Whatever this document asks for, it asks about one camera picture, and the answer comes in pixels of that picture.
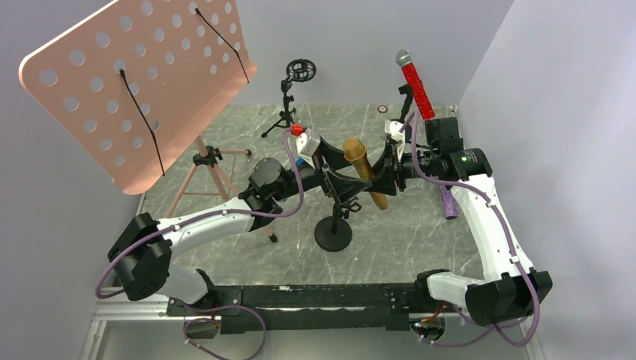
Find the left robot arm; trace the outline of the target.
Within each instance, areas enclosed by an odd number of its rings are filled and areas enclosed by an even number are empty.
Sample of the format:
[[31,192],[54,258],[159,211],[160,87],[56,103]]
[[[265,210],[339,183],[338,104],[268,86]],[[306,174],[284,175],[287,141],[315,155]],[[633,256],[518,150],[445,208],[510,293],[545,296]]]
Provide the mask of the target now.
[[216,207],[181,217],[154,220],[147,213],[137,215],[109,250],[109,265],[94,294],[99,299],[109,298],[101,287],[106,277],[115,273],[121,291],[131,301],[160,294],[193,304],[211,292],[209,277],[173,264],[176,257],[224,236],[249,233],[277,218],[294,215],[303,205],[306,190],[321,186],[335,192],[350,189],[357,194],[371,186],[368,180],[323,167],[298,167],[286,134],[281,142],[291,160],[290,169],[281,171],[282,176],[290,176],[289,185],[265,193],[249,187]]

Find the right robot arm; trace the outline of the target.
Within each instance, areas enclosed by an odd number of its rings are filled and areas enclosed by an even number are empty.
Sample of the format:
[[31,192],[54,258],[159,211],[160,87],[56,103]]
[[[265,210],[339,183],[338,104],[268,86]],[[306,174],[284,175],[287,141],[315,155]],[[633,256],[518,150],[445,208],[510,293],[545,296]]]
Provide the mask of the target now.
[[418,302],[438,302],[465,310],[479,326],[531,316],[553,286],[548,271],[536,271],[502,210],[491,165],[480,148],[465,148],[456,118],[424,123],[427,148],[416,146],[416,125],[387,120],[383,132],[393,147],[388,156],[396,185],[417,177],[442,185],[463,212],[483,270],[482,279],[448,269],[425,271],[415,280]]

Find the gold microphone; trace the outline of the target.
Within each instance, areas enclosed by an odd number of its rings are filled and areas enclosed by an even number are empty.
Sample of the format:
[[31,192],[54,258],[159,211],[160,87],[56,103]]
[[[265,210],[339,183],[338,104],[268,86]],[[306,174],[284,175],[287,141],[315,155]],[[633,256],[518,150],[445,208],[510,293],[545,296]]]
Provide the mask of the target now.
[[[343,142],[343,156],[355,168],[361,179],[371,181],[374,179],[374,171],[368,161],[367,148],[357,137],[350,137]],[[370,197],[379,210],[389,207],[386,195],[378,192],[370,192]]]

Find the red glitter microphone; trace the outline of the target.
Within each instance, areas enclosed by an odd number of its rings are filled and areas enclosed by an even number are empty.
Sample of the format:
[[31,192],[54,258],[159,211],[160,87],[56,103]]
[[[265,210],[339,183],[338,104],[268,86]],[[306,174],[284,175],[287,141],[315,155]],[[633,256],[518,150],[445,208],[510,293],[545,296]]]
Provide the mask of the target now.
[[407,84],[412,88],[413,98],[421,117],[424,120],[433,119],[435,117],[434,108],[431,105],[416,66],[413,64],[411,53],[406,49],[399,50],[395,56],[395,62],[400,67]]

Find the black round mic stand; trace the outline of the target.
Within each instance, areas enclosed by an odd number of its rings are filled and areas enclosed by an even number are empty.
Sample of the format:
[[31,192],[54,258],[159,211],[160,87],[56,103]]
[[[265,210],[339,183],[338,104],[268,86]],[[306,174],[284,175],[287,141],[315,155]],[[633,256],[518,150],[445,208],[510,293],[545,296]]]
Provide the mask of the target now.
[[404,124],[413,104],[413,88],[411,85],[404,84],[398,88],[398,91],[404,96],[404,101],[400,110],[400,117],[397,121]]
[[362,209],[354,197],[353,201],[343,205],[335,203],[331,216],[321,219],[314,228],[314,239],[324,251],[339,252],[350,245],[353,238],[351,226],[347,223],[350,212],[356,213]]

